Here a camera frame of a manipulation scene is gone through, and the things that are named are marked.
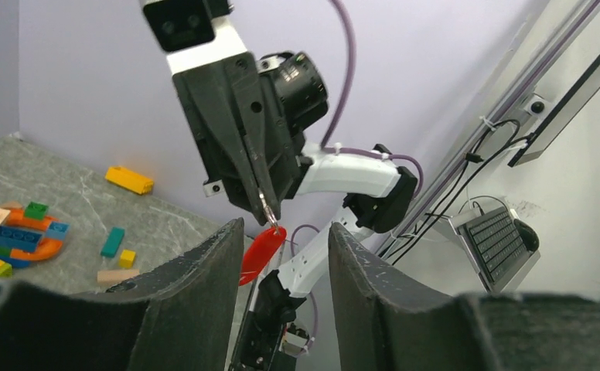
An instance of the black keyboard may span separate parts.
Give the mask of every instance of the black keyboard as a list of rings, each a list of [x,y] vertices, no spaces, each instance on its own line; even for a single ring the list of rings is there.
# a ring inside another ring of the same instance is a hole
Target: black keyboard
[[[484,275],[493,283],[500,281],[524,254],[528,254],[504,207],[471,220],[463,230],[477,261],[484,268]]]

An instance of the blue block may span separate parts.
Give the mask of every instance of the blue block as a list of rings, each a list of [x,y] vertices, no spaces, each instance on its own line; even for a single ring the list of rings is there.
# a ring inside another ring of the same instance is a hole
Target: blue block
[[[45,231],[45,237],[53,240],[63,241],[66,239],[66,235],[68,234],[68,227],[70,227],[70,224],[50,222],[47,230]]]
[[[15,269],[27,268],[31,264],[29,260],[13,259],[12,257],[3,257],[2,255],[0,255],[0,260],[11,264]]]
[[[124,237],[124,230],[116,226],[113,227],[109,233],[107,242],[104,243],[104,247],[100,251],[100,255],[103,257],[115,257],[120,247],[120,242],[122,242],[122,237]]]
[[[38,242],[43,237],[40,233],[19,230],[10,226],[0,226],[0,246],[20,249],[28,253],[36,251]]]

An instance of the metal rod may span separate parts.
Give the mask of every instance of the metal rod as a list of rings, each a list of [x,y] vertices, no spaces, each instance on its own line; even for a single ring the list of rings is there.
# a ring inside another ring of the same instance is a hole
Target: metal rod
[[[499,100],[488,116],[491,121],[499,121],[516,104],[520,102],[521,97],[529,93],[536,82],[548,71],[555,63],[557,58],[566,50],[566,48],[578,36],[580,31],[594,18],[600,11],[600,0],[587,0],[578,3],[578,6],[571,11],[569,16],[557,27],[551,34],[549,42],[543,45],[535,58],[528,63],[519,73],[518,77],[510,85],[503,98]],[[418,222],[419,216],[434,203],[441,195],[444,188],[453,180],[455,175],[464,165],[464,154],[480,139],[486,126],[480,124],[477,129],[469,136],[464,145],[448,161],[448,164],[439,172],[436,179],[426,188],[423,194],[410,206],[407,215],[396,228],[395,235],[405,233],[410,227]],[[389,236],[378,247],[377,253],[385,251],[382,258],[386,259],[393,252],[396,239]]]

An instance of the computer mouse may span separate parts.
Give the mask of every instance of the computer mouse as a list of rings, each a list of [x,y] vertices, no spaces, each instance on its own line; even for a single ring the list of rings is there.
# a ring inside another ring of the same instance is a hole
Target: computer mouse
[[[528,251],[537,251],[539,248],[539,237],[537,236],[537,232],[535,232],[531,226],[525,224],[524,221],[515,219],[514,226],[519,231],[519,236],[523,243],[526,245]]]

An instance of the monitor screen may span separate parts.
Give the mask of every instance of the monitor screen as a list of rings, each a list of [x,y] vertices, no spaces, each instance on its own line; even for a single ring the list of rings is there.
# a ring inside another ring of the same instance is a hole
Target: monitor screen
[[[599,89],[600,55],[546,116],[527,146],[518,151],[508,165],[520,165],[539,158]]]

